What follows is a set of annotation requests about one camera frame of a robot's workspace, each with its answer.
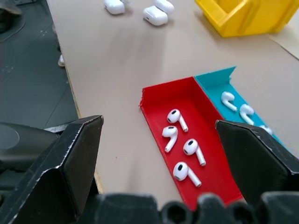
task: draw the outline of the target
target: earbud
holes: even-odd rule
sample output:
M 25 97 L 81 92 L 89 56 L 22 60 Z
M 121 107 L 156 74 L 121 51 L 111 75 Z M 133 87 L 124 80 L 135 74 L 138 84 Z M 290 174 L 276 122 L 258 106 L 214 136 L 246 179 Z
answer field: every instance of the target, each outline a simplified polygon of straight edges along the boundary
M 125 4 L 131 0 L 105 0 L 104 5 L 109 13 L 113 15 L 125 13 Z
M 184 132 L 187 132 L 189 130 L 183 116 L 181 115 L 178 109 L 173 109 L 172 111 L 170 111 L 169 114 L 167 115 L 167 120 L 171 124 L 179 121 Z
M 232 105 L 229 101 L 233 101 L 235 96 L 230 92 L 223 92 L 221 95 L 221 102 L 231 109 L 233 112 L 236 112 L 238 109 L 236 106 Z
M 251 106 L 247 104 L 243 104 L 240 107 L 240 116 L 247 124 L 254 125 L 254 122 L 248 117 L 248 115 L 253 115 L 253 114 L 254 114 L 254 110 L 252 109 Z
M 165 147 L 165 152 L 170 152 L 170 150 L 172 149 L 172 147 L 174 146 L 174 143 L 176 143 L 177 138 L 178 138 L 178 129 L 175 126 L 168 126 L 163 128 L 162 131 L 162 136 L 169 138 L 170 137 L 170 141 L 167 143 L 166 147 Z
M 184 162 L 178 162 L 173 169 L 173 176 L 179 180 L 184 180 L 187 176 L 190 177 L 192 182 L 195 184 L 196 187 L 201 185 L 201 181 L 195 175 L 195 173 L 188 167 L 188 165 Z
M 269 128 L 269 127 L 267 127 L 267 126 L 265 126 L 265 125 L 261 125 L 260 127 L 261 127 L 262 129 L 264 129 L 266 132 L 268 132 L 269 135 L 273 135 L 273 131 L 272 131 L 271 128 Z
M 201 166 L 206 165 L 206 160 L 204 155 L 202 154 L 202 151 L 198 145 L 198 142 L 195 139 L 189 139 L 183 147 L 183 151 L 186 155 L 192 155 L 196 153 L 197 158 L 199 160 L 199 163 Z

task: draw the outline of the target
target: earbud stem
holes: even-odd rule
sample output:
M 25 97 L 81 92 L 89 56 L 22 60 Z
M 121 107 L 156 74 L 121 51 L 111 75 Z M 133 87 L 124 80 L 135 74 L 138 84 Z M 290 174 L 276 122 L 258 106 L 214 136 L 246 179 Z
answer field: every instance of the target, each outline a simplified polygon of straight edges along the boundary
M 188 169 L 188 176 L 190 177 L 190 179 L 192 180 L 192 182 L 196 187 L 199 187 L 201 185 L 201 181 L 198 179 L 198 177 L 195 175 L 193 170 L 191 170 L 190 168 Z
M 179 117 L 179 123 L 181 124 L 182 126 L 182 129 L 184 130 L 184 132 L 187 132 L 189 129 L 188 129 L 188 126 L 184 120 L 184 118 L 182 116 Z
M 268 132 L 269 135 L 273 135 L 273 131 L 271 130 L 271 128 L 266 127 L 265 125 L 260 125 L 260 127 Z
M 205 157 L 201 151 L 201 149 L 198 147 L 198 149 L 196 150 L 196 155 L 197 155 L 197 158 L 199 160 L 199 163 L 201 166 L 205 166 L 206 165 L 206 160 L 205 160 Z
M 240 113 L 240 116 L 243 118 L 243 120 L 249 124 L 249 125 L 254 125 L 253 120 L 251 120 L 245 113 Z
M 165 152 L 170 152 L 170 150 L 172 149 L 172 147 L 174 146 L 174 143 L 176 143 L 178 136 L 173 136 L 170 138 L 169 142 L 167 143 L 166 147 L 165 147 Z
M 229 109 L 231 109 L 233 112 L 236 112 L 238 110 L 238 108 L 232 105 L 228 100 L 224 100 L 223 104 L 227 106 Z

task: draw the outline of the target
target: white charging case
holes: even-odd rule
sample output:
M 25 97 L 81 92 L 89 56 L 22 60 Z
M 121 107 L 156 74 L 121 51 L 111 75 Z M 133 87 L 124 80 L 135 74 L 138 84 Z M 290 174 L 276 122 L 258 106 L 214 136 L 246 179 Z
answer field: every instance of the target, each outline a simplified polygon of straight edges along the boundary
M 174 6 L 167 0 L 156 0 L 155 6 L 166 14 L 169 14 L 174 10 Z
M 168 22 L 167 14 L 158 9 L 156 6 L 145 8 L 143 10 L 143 17 L 155 26 L 161 26 Z
M 113 15 L 125 13 L 125 6 L 120 0 L 105 0 L 104 5 Z

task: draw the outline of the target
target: red tray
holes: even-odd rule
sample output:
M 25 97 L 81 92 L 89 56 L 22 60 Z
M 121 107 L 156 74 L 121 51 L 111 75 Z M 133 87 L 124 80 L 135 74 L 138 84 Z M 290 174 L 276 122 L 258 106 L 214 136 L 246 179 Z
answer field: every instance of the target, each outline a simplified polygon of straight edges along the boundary
M 183 201 L 191 209 L 196 208 L 198 196 L 206 192 L 217 194 L 225 204 L 242 198 L 230 173 L 224 150 L 214 127 L 215 121 L 223 117 L 194 77 L 144 88 L 140 108 Z M 166 118 L 172 109 L 181 111 L 189 131 L 183 132 L 178 122 L 173 124 L 178 128 L 178 139 L 172 150 L 166 153 L 164 148 L 170 138 L 162 137 L 162 130 L 171 125 Z M 199 165 L 195 154 L 187 156 L 183 152 L 183 145 L 191 138 L 199 143 L 206 159 L 204 167 Z M 183 181 L 178 181 L 173 177 L 173 168 L 179 161 L 186 162 L 201 180 L 202 185 L 199 188 L 195 187 L 188 177 Z

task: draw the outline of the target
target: yellow plastic bin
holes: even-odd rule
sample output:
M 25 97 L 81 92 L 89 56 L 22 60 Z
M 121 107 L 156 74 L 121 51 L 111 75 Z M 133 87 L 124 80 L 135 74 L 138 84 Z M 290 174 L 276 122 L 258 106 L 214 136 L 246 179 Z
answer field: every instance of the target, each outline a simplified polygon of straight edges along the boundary
M 299 0 L 195 0 L 222 37 L 278 33 Z

